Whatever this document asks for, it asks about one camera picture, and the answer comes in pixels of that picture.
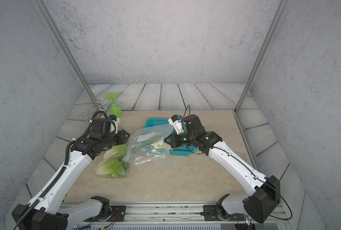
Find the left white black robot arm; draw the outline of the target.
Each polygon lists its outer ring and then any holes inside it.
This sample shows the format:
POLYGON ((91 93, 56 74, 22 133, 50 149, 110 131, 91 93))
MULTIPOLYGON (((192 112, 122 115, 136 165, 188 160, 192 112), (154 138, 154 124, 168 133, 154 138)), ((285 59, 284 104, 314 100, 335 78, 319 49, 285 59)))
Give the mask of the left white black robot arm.
POLYGON ((12 217, 20 230, 67 230, 84 221, 114 220, 110 201, 93 196, 86 202, 61 209, 68 191, 83 170, 105 149, 125 144, 130 135, 118 129, 120 119, 114 115, 95 118, 78 139, 65 149, 65 160, 59 170, 25 205, 17 205, 12 217))

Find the left metal frame post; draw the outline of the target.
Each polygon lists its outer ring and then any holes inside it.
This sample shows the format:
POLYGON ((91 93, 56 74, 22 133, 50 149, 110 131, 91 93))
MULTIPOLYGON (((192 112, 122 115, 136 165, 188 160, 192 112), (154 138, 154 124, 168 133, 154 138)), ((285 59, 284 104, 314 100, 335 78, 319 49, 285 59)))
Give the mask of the left metal frame post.
POLYGON ((53 20, 45 2, 43 0, 34 0, 33 3, 35 4, 37 10, 41 14, 46 26, 48 27, 49 31, 53 35, 55 41, 58 43, 64 57, 68 61, 69 65, 71 66, 72 70, 74 71, 76 77, 78 78, 79 82, 81 83, 84 91, 87 93, 91 102, 95 98, 94 93, 92 92, 87 80, 85 79, 82 71, 80 70, 75 58, 73 57, 65 39, 63 38, 58 26, 56 25, 55 21, 53 20))

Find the metal frame post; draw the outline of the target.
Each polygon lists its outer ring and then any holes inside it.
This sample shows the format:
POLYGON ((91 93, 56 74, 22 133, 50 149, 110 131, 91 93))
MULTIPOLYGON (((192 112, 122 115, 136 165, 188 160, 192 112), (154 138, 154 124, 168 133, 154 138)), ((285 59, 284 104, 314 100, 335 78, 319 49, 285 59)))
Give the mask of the metal frame post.
POLYGON ((235 114, 238 114, 239 111, 242 109, 242 106, 244 104, 244 101, 247 97, 247 94, 248 92, 250 91, 253 83, 254 83, 254 80, 256 79, 257 77, 257 74, 258 74, 258 71, 261 67, 261 64, 268 52, 268 49, 269 49, 269 46, 271 44, 271 42, 273 41, 273 38, 277 32, 277 29, 278 29, 278 26, 282 20, 282 17, 285 13, 285 10, 287 9, 287 6, 288 6, 288 3, 289 1, 288 0, 281 0, 279 2, 279 5, 278 5, 278 8, 276 10, 276 13, 273 17, 273 20, 269 26, 269 29, 266 33, 266 36, 264 38, 264 41, 263 41, 263 44, 261 46, 261 49, 258 53, 258 56, 256 58, 256 61, 253 65, 253 68, 250 72, 250 75, 249 77, 247 78, 247 81, 245 83, 245 86, 244 86, 244 89, 242 91, 242 94, 241 94, 241 97, 237 103, 237 106, 235 108, 235 114))
POLYGON ((74 71, 76 77, 78 78, 79 82, 81 83, 84 91, 87 93, 91 102, 95 98, 94 93, 92 92, 87 80, 85 79, 82 71, 80 70, 75 58, 73 57, 65 39, 63 38, 58 26, 56 25, 55 21, 53 20, 45 2, 43 0, 34 0, 33 3, 35 4, 37 10, 41 14, 46 26, 48 27, 49 31, 53 35, 55 41, 58 43, 64 57, 68 61, 69 65, 71 66, 72 70, 74 71))

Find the green plastic goblet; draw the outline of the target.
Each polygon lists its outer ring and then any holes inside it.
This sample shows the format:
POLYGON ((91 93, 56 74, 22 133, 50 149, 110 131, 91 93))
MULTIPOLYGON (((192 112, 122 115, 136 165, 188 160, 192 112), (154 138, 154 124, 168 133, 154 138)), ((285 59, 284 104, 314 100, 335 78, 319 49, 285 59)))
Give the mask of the green plastic goblet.
POLYGON ((108 113, 109 115, 114 115, 118 118, 122 118, 122 110, 121 110, 121 102, 117 102, 118 94, 116 93, 110 93, 106 95, 106 99, 111 102, 109 108, 108 108, 108 113))

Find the clear zipper bag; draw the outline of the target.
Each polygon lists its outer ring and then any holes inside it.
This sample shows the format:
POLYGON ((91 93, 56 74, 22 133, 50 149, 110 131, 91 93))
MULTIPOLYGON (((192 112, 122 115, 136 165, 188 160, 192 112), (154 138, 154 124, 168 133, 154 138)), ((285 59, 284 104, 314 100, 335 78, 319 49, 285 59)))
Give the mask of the clear zipper bag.
POLYGON ((141 165, 170 156, 170 145, 164 139, 173 132, 172 125, 146 127, 137 130, 128 139, 127 153, 123 161, 141 165))
POLYGON ((128 143, 113 146, 104 154, 103 161, 96 167, 95 173, 103 178, 123 178, 127 175, 128 163, 123 160, 127 154, 128 143))

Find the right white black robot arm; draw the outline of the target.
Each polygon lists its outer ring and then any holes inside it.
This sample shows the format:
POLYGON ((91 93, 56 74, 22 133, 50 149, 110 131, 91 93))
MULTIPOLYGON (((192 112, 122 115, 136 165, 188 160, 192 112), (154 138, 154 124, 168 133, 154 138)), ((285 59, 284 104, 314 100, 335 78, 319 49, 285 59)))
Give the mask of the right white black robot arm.
POLYGON ((206 156, 222 165, 244 188, 245 198, 224 195, 216 203, 215 213, 221 220, 229 220, 234 214, 248 215, 258 223, 264 223, 285 199, 280 194, 280 181, 267 177, 244 161, 214 131, 206 131, 195 114, 168 119, 175 132, 164 139, 171 148, 194 146, 206 156))

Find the right metal frame post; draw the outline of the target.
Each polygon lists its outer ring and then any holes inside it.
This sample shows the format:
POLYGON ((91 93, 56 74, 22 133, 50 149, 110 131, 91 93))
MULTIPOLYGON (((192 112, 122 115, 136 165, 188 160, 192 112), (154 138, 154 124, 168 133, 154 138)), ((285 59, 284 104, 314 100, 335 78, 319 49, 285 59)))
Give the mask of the right metal frame post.
POLYGON ((276 10, 276 13, 273 17, 273 20, 269 26, 269 29, 266 33, 266 36, 264 38, 264 41, 263 41, 263 44, 261 46, 261 49, 258 53, 258 56, 256 58, 256 61, 253 65, 253 68, 250 72, 250 75, 249 77, 247 78, 247 81, 245 83, 245 86, 244 86, 244 89, 242 91, 242 94, 241 94, 241 97, 237 103, 237 106, 235 108, 235 114, 238 114, 239 111, 242 109, 242 106, 244 104, 244 101, 247 97, 247 94, 248 92, 250 91, 253 83, 254 83, 254 80, 256 79, 257 77, 257 74, 258 74, 258 71, 261 67, 261 64, 268 52, 268 49, 269 49, 269 46, 271 44, 271 42, 273 41, 273 38, 277 32, 277 29, 278 29, 278 26, 282 20, 282 17, 285 13, 285 10, 287 9, 287 6, 288 6, 288 3, 289 1, 288 0, 281 0, 279 2, 279 5, 278 5, 278 8, 276 10))

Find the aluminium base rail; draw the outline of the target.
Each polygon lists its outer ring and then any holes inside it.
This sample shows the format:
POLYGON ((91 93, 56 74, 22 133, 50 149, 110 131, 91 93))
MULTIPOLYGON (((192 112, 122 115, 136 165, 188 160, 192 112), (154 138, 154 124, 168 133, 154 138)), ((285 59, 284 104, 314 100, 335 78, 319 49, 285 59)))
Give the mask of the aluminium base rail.
POLYGON ((260 224, 247 214, 220 217, 211 203, 111 203, 112 215, 69 224, 70 230, 290 230, 281 205, 260 224))

